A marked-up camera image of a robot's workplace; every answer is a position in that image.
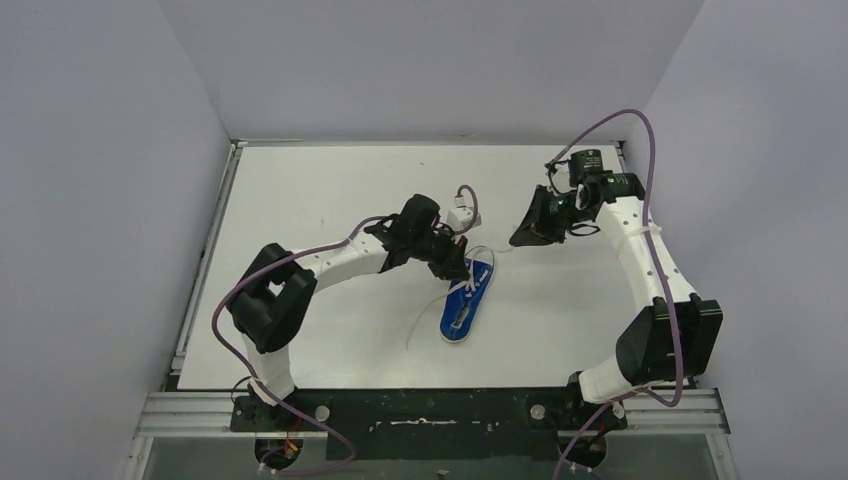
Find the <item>blue canvas sneaker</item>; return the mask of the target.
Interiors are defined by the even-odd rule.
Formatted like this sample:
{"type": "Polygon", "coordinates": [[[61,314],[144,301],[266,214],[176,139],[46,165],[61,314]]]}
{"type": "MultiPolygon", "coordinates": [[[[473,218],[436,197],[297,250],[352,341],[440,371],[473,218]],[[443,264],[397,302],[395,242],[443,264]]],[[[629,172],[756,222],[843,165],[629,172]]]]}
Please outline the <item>blue canvas sneaker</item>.
{"type": "Polygon", "coordinates": [[[469,279],[451,283],[439,323],[440,335],[445,341],[460,343],[470,335],[495,277],[496,260],[495,251],[488,246],[473,247],[466,256],[469,279]]]}

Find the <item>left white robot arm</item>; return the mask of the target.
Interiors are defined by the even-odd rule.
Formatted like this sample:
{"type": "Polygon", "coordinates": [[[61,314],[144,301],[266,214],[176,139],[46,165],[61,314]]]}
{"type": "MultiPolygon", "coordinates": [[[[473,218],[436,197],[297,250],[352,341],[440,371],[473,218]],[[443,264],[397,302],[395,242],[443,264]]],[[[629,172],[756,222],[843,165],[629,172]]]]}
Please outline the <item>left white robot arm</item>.
{"type": "Polygon", "coordinates": [[[458,188],[454,200],[442,214],[434,200],[415,194],[400,212],[368,217],[339,242],[297,252],[271,243],[260,250],[216,309],[230,313],[245,342],[247,352],[237,357],[250,373],[260,418],[281,427],[295,416],[288,346],[315,294],[409,260],[425,263],[440,280],[470,279],[466,234],[481,222],[479,202],[468,185],[458,188]]]}

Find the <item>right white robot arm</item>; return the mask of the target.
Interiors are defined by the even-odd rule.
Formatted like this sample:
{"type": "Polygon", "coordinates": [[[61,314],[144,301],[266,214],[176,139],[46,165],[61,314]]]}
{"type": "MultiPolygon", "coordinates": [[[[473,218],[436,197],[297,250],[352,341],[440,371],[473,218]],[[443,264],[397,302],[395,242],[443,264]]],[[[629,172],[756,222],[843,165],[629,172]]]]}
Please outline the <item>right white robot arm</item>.
{"type": "Polygon", "coordinates": [[[560,244],[591,224],[609,241],[631,288],[636,315],[613,354],[579,372],[579,389],[562,400],[564,417],[578,427],[596,420],[605,401],[704,374],[723,322],[720,304],[701,296],[680,272],[647,200],[630,173],[585,174],[566,193],[539,185],[509,239],[513,247],[560,244]]]}

